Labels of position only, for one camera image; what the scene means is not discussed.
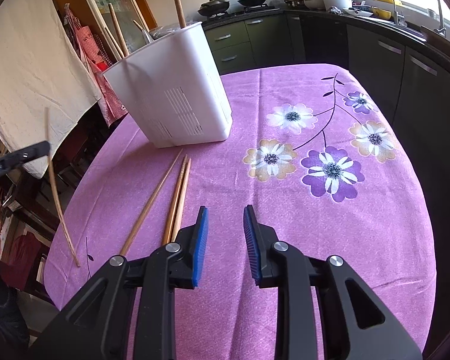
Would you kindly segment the wooden chopstick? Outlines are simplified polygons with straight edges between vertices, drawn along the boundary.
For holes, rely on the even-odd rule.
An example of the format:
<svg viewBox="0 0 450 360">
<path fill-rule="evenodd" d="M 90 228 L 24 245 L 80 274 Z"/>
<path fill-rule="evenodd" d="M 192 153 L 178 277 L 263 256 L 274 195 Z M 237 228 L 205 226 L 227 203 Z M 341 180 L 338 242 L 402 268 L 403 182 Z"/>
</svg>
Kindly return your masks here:
<svg viewBox="0 0 450 360">
<path fill-rule="evenodd" d="M 164 183 L 167 181 L 167 178 L 171 171 L 173 170 L 174 166 L 176 165 L 177 161 L 179 160 L 180 155 L 182 154 L 183 150 L 180 150 L 177 155 L 175 156 L 174 160 L 168 166 L 167 170 L 157 183 L 157 186 L 153 190 L 151 196 L 148 198 L 147 202 L 145 203 L 142 211 L 139 213 L 139 217 L 136 219 L 136 222 L 132 226 L 132 229 L 130 230 L 125 242 L 122 245 L 122 248 L 119 251 L 119 254 L 122 256 L 126 256 L 128 250 L 130 250 L 130 247 L 132 243 L 134 242 L 134 239 L 136 238 L 140 227 L 142 223 L 145 221 L 145 218 L 147 217 L 148 213 L 150 212 L 151 208 L 153 207 L 153 204 L 155 203 L 158 194 L 161 192 L 162 187 L 164 186 Z"/>
<path fill-rule="evenodd" d="M 54 201 L 54 205 L 57 211 L 58 219 L 60 220 L 60 224 L 63 230 L 63 234 L 66 240 L 66 243 L 68 245 L 69 251 L 72 255 L 72 258 L 74 260 L 74 264 L 76 267 L 81 267 L 78 255 L 76 253 L 75 247 L 73 245 L 70 232 L 66 226 L 65 218 L 62 210 L 62 204 L 60 202 L 58 190 L 57 190 L 57 181 L 56 176 L 53 168 L 53 157 L 52 157 L 52 144 L 50 143 L 50 123 L 49 123 L 49 108 L 44 108 L 44 132 L 45 132 L 45 139 L 50 144 L 50 150 L 48 154 L 48 172 L 49 172 L 49 182 L 51 185 L 51 191 L 52 191 L 52 197 Z"/>
<path fill-rule="evenodd" d="M 162 242 L 161 242 L 162 245 L 168 244 L 171 239 L 171 233 L 172 233 L 172 230 L 174 227 L 176 210 L 177 210 L 178 201 L 179 201 L 179 194 L 180 194 L 181 186 L 183 183 L 184 172 L 185 172 L 187 160 L 188 160 L 188 156 L 185 155 L 184 159 L 182 161 L 182 165 L 180 167 L 180 171 L 178 173 L 178 177 L 177 177 L 177 180 L 175 183 L 175 189 L 173 191 L 172 198 L 170 201 L 169 212 L 168 212 L 168 215 L 166 218 L 166 225 L 165 225 L 163 238 L 162 238 Z"/>
<path fill-rule="evenodd" d="M 186 193 L 188 188 L 188 179 L 190 174 L 190 168 L 191 168 L 191 162 L 192 159 L 187 157 L 187 162 L 185 164 L 184 168 L 184 176 L 182 179 L 182 184 L 180 187 L 179 195 L 178 195 L 178 205 L 175 213 L 175 222 L 174 227 L 171 235 L 171 240 L 174 242 L 176 240 L 176 237 L 178 236 L 178 232 L 181 229 L 182 225 L 182 218 L 184 213 L 184 206 L 185 206 L 185 199 L 186 199 Z"/>
</svg>

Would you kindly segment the white hanging cloth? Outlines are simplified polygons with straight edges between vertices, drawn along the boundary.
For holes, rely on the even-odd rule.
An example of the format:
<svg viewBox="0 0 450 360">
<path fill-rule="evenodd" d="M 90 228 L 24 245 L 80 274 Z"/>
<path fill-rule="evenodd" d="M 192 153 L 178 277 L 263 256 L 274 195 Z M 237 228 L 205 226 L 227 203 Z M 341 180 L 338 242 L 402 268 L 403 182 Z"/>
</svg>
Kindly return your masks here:
<svg viewBox="0 0 450 360">
<path fill-rule="evenodd" d="M 0 6 L 0 139 L 10 152 L 48 141 L 50 153 L 101 92 L 74 51 L 53 0 Z"/>
</svg>

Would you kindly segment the red checked apron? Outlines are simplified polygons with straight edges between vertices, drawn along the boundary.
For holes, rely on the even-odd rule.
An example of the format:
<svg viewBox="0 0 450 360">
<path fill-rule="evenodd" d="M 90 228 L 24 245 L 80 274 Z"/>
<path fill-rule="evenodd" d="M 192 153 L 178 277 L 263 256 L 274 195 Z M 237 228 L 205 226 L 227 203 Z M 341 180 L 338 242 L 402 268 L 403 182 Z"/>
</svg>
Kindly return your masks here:
<svg viewBox="0 0 450 360">
<path fill-rule="evenodd" d="M 98 100 L 99 108 L 106 124 L 110 126 L 128 113 L 110 83 L 103 76 L 103 72 L 111 66 L 111 60 L 99 46 L 99 38 L 94 36 L 88 26 L 81 24 L 80 19 L 74 15 L 68 3 L 65 4 L 64 10 L 65 23 L 70 25 L 73 38 L 78 45 L 79 58 L 101 92 Z"/>
</svg>

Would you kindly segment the white plastic utensil holder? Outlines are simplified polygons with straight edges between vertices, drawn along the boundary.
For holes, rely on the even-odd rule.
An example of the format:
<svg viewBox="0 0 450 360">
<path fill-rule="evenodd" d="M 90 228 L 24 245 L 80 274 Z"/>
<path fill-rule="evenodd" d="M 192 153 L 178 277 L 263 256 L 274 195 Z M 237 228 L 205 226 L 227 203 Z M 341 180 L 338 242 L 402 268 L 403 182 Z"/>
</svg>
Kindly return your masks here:
<svg viewBox="0 0 450 360">
<path fill-rule="evenodd" d="M 141 47 L 104 76 L 158 148 L 229 137 L 232 108 L 200 23 Z"/>
</svg>

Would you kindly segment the sliding glass door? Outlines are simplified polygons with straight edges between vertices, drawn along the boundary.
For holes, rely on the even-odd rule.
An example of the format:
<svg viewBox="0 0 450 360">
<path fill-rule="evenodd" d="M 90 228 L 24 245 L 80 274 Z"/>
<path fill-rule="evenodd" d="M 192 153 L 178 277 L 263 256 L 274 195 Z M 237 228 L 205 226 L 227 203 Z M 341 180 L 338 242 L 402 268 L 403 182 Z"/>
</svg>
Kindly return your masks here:
<svg viewBox="0 0 450 360">
<path fill-rule="evenodd" d="M 104 44 L 110 48 L 113 57 L 119 57 L 121 41 L 113 26 L 110 5 L 113 6 L 128 51 L 132 53 L 145 45 L 144 36 L 134 24 L 134 20 L 139 24 L 143 23 L 135 0 L 86 0 L 86 2 L 97 22 L 98 34 L 105 39 Z"/>
</svg>

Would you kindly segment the dark counter cabinets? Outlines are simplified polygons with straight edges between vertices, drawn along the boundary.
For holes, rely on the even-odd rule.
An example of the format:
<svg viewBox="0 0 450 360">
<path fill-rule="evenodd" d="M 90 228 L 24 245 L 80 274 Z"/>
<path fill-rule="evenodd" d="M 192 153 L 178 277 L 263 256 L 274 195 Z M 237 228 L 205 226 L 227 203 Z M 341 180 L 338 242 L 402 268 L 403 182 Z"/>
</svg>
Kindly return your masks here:
<svg viewBox="0 0 450 360">
<path fill-rule="evenodd" d="M 290 10 L 307 63 L 349 70 L 392 125 L 433 195 L 450 193 L 450 58 L 373 20 Z"/>
</svg>

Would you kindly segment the black wok left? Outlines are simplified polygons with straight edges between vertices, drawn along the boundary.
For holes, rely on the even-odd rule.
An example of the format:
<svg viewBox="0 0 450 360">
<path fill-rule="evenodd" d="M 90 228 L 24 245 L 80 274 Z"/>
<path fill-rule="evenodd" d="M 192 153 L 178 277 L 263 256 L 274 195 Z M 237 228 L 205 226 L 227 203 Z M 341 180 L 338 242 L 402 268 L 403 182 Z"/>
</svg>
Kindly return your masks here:
<svg viewBox="0 0 450 360">
<path fill-rule="evenodd" d="M 230 7 L 230 2 L 227 0 L 208 0 L 201 4 L 197 13 L 201 16 L 210 18 L 226 13 Z"/>
</svg>

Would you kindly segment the green lower cabinets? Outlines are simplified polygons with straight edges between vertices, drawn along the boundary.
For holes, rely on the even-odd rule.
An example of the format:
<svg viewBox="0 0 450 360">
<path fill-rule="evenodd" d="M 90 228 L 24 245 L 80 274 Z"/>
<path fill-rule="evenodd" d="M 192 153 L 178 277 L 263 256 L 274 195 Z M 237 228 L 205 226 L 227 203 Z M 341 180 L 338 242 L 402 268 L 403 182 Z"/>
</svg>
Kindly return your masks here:
<svg viewBox="0 0 450 360">
<path fill-rule="evenodd" d="M 205 26 L 204 32 L 221 75 L 295 62 L 284 13 L 233 19 Z"/>
</svg>

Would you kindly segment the yellow bowl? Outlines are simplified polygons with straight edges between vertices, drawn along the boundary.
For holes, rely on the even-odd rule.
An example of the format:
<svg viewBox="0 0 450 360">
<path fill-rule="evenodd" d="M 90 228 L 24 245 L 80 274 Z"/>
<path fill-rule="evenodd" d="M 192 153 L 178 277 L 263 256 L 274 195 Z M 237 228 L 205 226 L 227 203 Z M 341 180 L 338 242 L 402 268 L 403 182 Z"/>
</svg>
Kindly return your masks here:
<svg viewBox="0 0 450 360">
<path fill-rule="evenodd" d="M 393 18 L 393 14 L 389 10 L 384 10 L 384 9 L 381 9 L 378 7 L 372 7 L 371 10 L 372 10 L 373 16 L 375 16 L 378 19 L 390 20 L 391 18 Z"/>
</svg>

